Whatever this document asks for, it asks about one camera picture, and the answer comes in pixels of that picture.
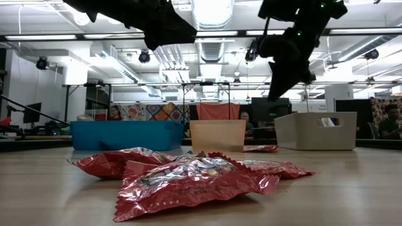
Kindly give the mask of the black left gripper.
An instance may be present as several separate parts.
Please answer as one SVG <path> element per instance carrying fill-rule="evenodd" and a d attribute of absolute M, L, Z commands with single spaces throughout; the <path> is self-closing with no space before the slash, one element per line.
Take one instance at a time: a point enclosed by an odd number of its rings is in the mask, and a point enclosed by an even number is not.
<path fill-rule="evenodd" d="M 197 30 L 167 0 L 138 0 L 134 3 L 134 27 L 144 32 L 150 50 L 159 46 L 194 43 Z"/>

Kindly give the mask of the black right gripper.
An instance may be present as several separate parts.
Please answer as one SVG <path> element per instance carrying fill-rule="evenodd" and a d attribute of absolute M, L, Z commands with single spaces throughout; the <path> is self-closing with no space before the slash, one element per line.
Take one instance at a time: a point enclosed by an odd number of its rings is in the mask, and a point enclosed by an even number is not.
<path fill-rule="evenodd" d="M 281 35 L 259 37 L 259 56 L 271 57 L 272 72 L 268 100 L 276 101 L 296 84 L 311 84 L 316 76 L 309 69 L 309 58 L 320 44 L 320 30 L 287 28 Z"/>

